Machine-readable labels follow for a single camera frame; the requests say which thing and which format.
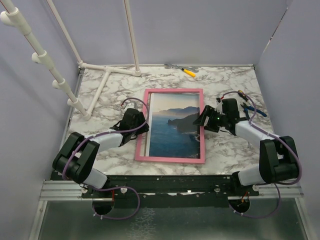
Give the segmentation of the seascape photo print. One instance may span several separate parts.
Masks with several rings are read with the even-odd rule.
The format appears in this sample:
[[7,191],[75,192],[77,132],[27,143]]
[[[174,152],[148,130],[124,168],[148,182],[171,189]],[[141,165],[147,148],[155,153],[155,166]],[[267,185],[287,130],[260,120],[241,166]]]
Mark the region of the seascape photo print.
[[152,92],[148,96],[148,157],[199,159],[200,127],[193,122],[200,115],[198,92]]

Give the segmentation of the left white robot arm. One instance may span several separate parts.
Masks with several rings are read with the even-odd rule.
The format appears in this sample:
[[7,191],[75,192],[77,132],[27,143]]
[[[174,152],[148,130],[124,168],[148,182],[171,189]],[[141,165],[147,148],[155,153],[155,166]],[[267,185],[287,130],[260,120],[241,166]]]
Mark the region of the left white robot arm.
[[92,136],[78,132],[69,135],[53,160],[52,168],[65,179],[77,184],[93,187],[97,196],[106,197],[111,190],[108,177],[93,167],[99,152],[119,148],[138,135],[149,131],[144,114],[134,108],[128,108],[122,120],[108,129]]

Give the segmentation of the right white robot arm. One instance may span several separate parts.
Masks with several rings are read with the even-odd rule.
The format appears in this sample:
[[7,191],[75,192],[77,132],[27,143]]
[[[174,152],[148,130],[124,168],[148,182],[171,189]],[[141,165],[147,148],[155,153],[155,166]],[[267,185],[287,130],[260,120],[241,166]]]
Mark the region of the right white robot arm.
[[232,174],[235,180],[230,182],[229,189],[236,196],[246,192],[250,185],[284,185],[286,180],[298,180],[301,176],[293,138],[268,133],[247,117],[241,117],[234,98],[220,100],[216,108],[206,105],[193,124],[215,133],[224,128],[259,148],[257,166]]

